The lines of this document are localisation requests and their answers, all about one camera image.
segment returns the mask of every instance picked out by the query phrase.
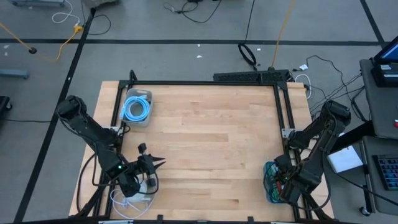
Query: yellow cable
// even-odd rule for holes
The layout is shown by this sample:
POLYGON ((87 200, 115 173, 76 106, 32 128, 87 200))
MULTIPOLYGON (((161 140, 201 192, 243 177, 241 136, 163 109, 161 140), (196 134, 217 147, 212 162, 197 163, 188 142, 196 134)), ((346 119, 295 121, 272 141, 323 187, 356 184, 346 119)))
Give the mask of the yellow cable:
MULTIPOLYGON (((18 38, 17 35, 15 35, 14 33, 12 33, 12 32, 11 32, 5 25, 3 25, 1 22, 0 22, 0 27, 2 27, 5 31, 7 31, 7 32, 8 32, 11 36, 13 36, 16 40, 18 40, 18 42, 20 42, 20 43, 21 43, 24 47, 26 47, 28 50, 32 50, 32 47, 29 47, 29 45, 27 45, 27 44, 25 44, 23 41, 21 41, 21 39, 18 38)), ((44 60, 48 60, 48 61, 50 61, 50 62, 57 62, 57 61, 60 59, 60 57, 61 57, 61 53, 62 53, 63 46, 65 46, 67 43, 69 43, 69 41, 72 40, 72 39, 76 36, 77 33, 79 33, 80 31, 83 30, 83 27, 82 27, 82 26, 74 26, 73 28, 74 28, 73 35, 72 35, 65 43, 63 43, 63 44, 61 45, 60 50, 58 51, 58 56, 57 56, 56 59, 48 58, 48 57, 46 57, 46 56, 44 56, 44 55, 41 55, 41 54, 39 54, 39 53, 37 53, 37 55, 38 55, 40 58, 44 59, 44 60)))
POLYGON ((285 29, 286 23, 287 23, 287 21, 289 20, 290 13, 292 12, 292 9, 293 9, 293 6, 294 6, 294 1, 295 1, 295 0, 292 0, 292 1, 290 2, 289 10, 287 11, 284 24, 282 25, 282 28, 280 29, 279 36, 278 36, 278 39, 277 39, 277 41, 276 41, 275 52, 274 52, 274 59, 272 59, 272 64, 271 64, 271 67, 272 67, 272 68, 274 67, 274 63, 275 63, 275 60, 276 60, 276 55, 278 54, 279 41, 280 41, 280 38, 282 37, 282 33, 283 33, 284 29, 285 29))
POLYGON ((20 38, 17 37, 17 35, 13 34, 5 25, 3 25, 0 22, 0 27, 3 28, 5 31, 7 31, 11 36, 13 36, 16 40, 18 40, 24 47, 26 47, 28 50, 31 49, 27 44, 25 44, 23 41, 20 40, 20 38))

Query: laptop screen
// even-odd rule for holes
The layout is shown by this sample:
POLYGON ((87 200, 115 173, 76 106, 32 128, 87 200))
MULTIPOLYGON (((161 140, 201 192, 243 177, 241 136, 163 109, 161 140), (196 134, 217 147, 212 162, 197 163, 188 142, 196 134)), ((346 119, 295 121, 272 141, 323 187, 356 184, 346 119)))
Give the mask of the laptop screen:
POLYGON ((393 45, 388 49, 381 58, 386 60, 398 60, 398 44, 393 45))

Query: keyboard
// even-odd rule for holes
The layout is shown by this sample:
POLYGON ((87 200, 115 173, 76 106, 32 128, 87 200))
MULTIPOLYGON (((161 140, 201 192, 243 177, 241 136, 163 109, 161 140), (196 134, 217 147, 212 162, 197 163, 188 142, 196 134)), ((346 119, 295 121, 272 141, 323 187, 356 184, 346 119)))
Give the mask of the keyboard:
POLYGON ((398 190, 398 154, 373 156, 386 190, 398 190))
POLYGON ((288 77, 288 70, 216 73, 213 75, 214 81, 259 82, 261 78, 263 83, 285 82, 288 77))

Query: table leg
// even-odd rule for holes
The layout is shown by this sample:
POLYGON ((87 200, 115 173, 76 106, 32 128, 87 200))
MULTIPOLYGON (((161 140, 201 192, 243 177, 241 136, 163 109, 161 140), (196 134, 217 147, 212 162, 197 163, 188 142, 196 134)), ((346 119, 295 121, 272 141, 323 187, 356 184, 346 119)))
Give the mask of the table leg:
POLYGON ((338 137, 331 153, 358 142, 363 136, 374 136, 373 123, 371 120, 338 137))
POLYGON ((371 213, 373 213, 373 208, 372 208, 372 204, 371 204, 371 197, 369 192, 367 192, 366 190, 363 190, 363 194, 365 196, 365 207, 361 207, 359 209, 359 211, 364 215, 364 216, 370 216, 371 213))

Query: coiled blue cable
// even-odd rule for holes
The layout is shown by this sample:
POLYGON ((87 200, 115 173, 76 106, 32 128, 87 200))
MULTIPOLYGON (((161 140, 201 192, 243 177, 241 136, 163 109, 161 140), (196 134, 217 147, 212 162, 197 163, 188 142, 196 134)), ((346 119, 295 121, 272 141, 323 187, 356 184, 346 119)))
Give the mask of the coiled blue cable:
POLYGON ((129 121, 140 122, 145 120, 148 117, 150 110, 149 102, 147 101, 147 96, 130 96, 125 100, 122 110, 120 112, 120 119, 126 117, 129 121), (135 104, 139 103, 142 106, 142 114, 134 116, 131 113, 131 107, 135 104))

